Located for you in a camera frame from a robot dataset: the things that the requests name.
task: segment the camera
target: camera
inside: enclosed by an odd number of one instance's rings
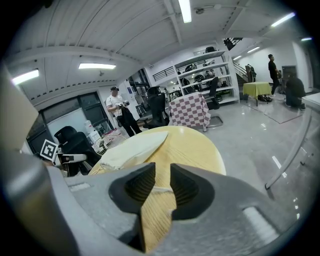
[[[115,106],[118,107],[119,109],[122,107],[126,107],[128,105],[130,105],[130,102],[128,100],[124,100],[123,102],[119,102],[115,104]]]

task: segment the shelf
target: shelf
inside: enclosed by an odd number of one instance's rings
[[[230,75],[230,74],[225,74],[225,75],[218,76],[219,79],[221,79],[221,78],[227,78],[227,77],[231,77],[231,75]],[[188,84],[188,85],[186,85],[186,86],[182,86],[182,88],[188,88],[188,87],[190,87],[190,86],[198,85],[198,84],[201,84],[201,83],[203,83],[203,82],[211,81],[211,80],[213,80],[213,79],[214,79],[214,77],[213,77],[213,78],[206,79],[206,80],[202,80],[201,82],[193,82],[193,83],[190,83],[190,84]]]
[[[238,100],[237,97],[229,96],[229,97],[225,97],[222,101],[219,102],[219,104],[223,104],[223,103],[227,103],[227,102],[235,102],[237,100]]]
[[[202,55],[197,55],[195,57],[187,59],[187,60],[185,60],[183,62],[177,63],[174,66],[177,69],[179,69],[179,68],[182,68],[184,66],[190,65],[192,63],[196,63],[196,62],[200,62],[200,61],[204,61],[204,60],[208,60],[208,59],[212,59],[212,58],[221,57],[222,54],[224,54],[225,52],[226,52],[225,50],[216,50],[216,51],[212,51],[212,52],[207,52],[207,53],[204,53]]]
[[[211,65],[208,65],[208,66],[204,66],[204,67],[201,67],[201,68],[197,68],[197,69],[182,73],[182,74],[178,75],[178,77],[179,78],[183,78],[183,77],[186,77],[186,76],[188,76],[190,74],[193,74],[193,73],[198,73],[198,72],[202,72],[204,70],[216,69],[216,68],[224,67],[224,66],[226,66],[228,64],[229,64],[228,62],[211,64]]]
[[[230,90],[230,89],[235,89],[235,87],[234,86],[228,86],[228,87],[222,87],[222,88],[217,88],[215,91],[216,92],[219,92],[219,91],[224,91],[224,90]],[[202,94],[202,95],[207,95],[207,94],[209,94],[210,93],[210,90],[206,90],[206,91],[200,91],[200,93]]]

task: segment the staircase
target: staircase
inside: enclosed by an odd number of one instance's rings
[[[240,75],[236,74],[236,79],[238,81],[238,86],[243,87],[245,83],[247,83],[246,80],[244,80]]]
[[[233,47],[236,46],[237,43],[239,43],[243,38],[242,37],[233,37],[233,38],[225,38],[223,40],[224,45],[228,48],[230,51]]]
[[[248,83],[248,81],[249,81],[248,76],[247,76],[247,71],[235,62],[233,62],[233,66],[234,66],[235,73],[236,73],[236,79],[238,81],[240,99],[242,100],[243,91],[244,91],[244,84]]]

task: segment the black office chair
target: black office chair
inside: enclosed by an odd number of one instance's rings
[[[214,79],[210,81],[210,84],[209,84],[210,92],[207,98],[207,99],[211,99],[211,102],[207,103],[209,110],[218,110],[220,108],[220,104],[216,99],[218,82],[219,82],[219,78],[216,76]]]
[[[166,95],[160,91],[159,86],[149,88],[147,95],[152,121],[143,127],[152,129],[167,126],[169,124],[169,116],[166,113]]]
[[[218,81],[219,81],[219,78],[217,76],[210,81],[210,92],[208,97],[205,98],[205,99],[211,99],[211,101],[207,102],[207,106],[209,110],[218,110],[220,108],[220,104],[216,99]],[[221,117],[218,115],[211,116],[210,123],[211,124],[208,127],[218,127],[224,124]]]
[[[61,148],[64,154],[85,154],[87,156],[86,162],[92,167],[101,158],[90,145],[86,135],[83,132],[77,132],[71,126],[63,127],[55,133],[54,137],[58,139],[60,143],[59,148]],[[78,168],[80,168],[82,174],[88,174],[87,169],[79,163],[74,164],[72,169],[69,170],[70,176],[76,175]]]

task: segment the metal frame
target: metal frame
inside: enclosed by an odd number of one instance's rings
[[[299,133],[298,133],[298,136],[295,140],[295,143],[294,143],[289,155],[285,159],[283,165],[281,166],[281,168],[277,171],[277,173],[275,175],[272,176],[270,181],[264,185],[266,189],[269,189],[280,178],[282,173],[284,173],[288,169],[289,165],[292,163],[292,161],[294,160],[294,158],[298,154],[299,149],[300,149],[302,143],[304,142],[307,131],[310,127],[310,122],[312,119],[311,113],[312,113],[312,110],[310,108],[306,108],[305,113],[303,115],[302,124],[300,126]]]
[[[220,123],[220,124],[208,125],[207,128],[219,127],[219,126],[223,126],[223,125],[224,125],[224,121],[221,119],[221,117],[220,117],[219,115],[214,115],[214,116],[212,116],[212,117],[210,118],[210,120],[213,119],[213,118],[218,118],[218,119],[220,119],[220,122],[221,122],[221,123]]]

